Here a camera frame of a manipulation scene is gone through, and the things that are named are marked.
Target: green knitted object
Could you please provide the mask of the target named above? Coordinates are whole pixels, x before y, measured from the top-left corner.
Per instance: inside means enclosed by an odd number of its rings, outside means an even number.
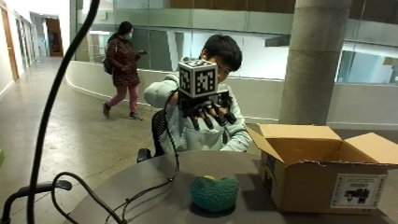
[[[197,177],[191,184],[193,204],[210,212],[221,212],[236,205],[238,183],[233,178]]]

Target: label on box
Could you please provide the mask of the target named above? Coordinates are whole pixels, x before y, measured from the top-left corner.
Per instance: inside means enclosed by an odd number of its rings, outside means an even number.
[[[340,174],[332,197],[332,208],[376,209],[388,175]]]

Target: column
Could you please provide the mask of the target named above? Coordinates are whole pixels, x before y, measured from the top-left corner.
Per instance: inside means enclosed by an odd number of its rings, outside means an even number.
[[[278,122],[325,125],[350,0],[297,0]]]

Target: shoe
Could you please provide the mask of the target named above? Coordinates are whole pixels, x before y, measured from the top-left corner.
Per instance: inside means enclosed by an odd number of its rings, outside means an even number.
[[[111,111],[111,107],[108,106],[107,102],[104,102],[103,103],[103,113],[108,119],[109,119],[109,111]]]
[[[129,113],[129,118],[143,120],[137,113]]]

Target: gray hoodie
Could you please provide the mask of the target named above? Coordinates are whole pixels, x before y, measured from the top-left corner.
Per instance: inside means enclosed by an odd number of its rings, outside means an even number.
[[[164,108],[169,93],[179,88],[180,78],[179,73],[165,76],[161,82],[155,82],[147,88],[144,97],[147,102],[156,108]],[[214,129],[209,130],[202,119],[198,119],[200,130],[196,131],[191,119],[183,117],[183,113],[176,106],[167,107],[167,119],[169,122],[169,130],[176,143],[177,151],[188,150],[229,150],[245,151],[252,142],[250,135],[245,131],[245,118],[240,114],[236,96],[232,93],[232,88],[225,84],[218,84],[218,90],[228,90],[233,97],[230,112],[237,117],[234,124],[226,124],[221,127],[212,119]],[[226,145],[222,144],[224,130],[230,136]],[[165,153],[175,153],[171,140],[167,133],[161,135],[161,146]]]

